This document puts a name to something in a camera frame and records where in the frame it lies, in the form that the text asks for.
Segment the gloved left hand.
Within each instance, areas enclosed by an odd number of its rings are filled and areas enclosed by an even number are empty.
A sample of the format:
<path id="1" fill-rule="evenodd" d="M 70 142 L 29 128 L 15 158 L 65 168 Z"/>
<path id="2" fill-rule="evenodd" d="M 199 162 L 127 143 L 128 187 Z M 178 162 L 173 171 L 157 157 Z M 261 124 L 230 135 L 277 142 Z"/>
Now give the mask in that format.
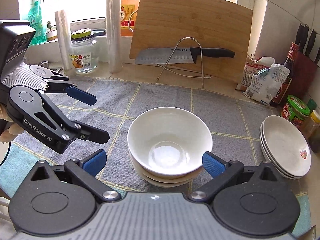
<path id="1" fill-rule="evenodd" d="M 20 127 L 18 124 L 16 124 L 7 114 L 7 111 L 5 109 L 5 106 L 1 103 L 1 113 L 0 113 L 0 119 L 5 120 L 10 123 L 10 126 L 8 129 L 5 129 L 1 133 L 1 142 L 11 142 L 13 141 L 18 135 L 24 133 L 24 129 Z"/>

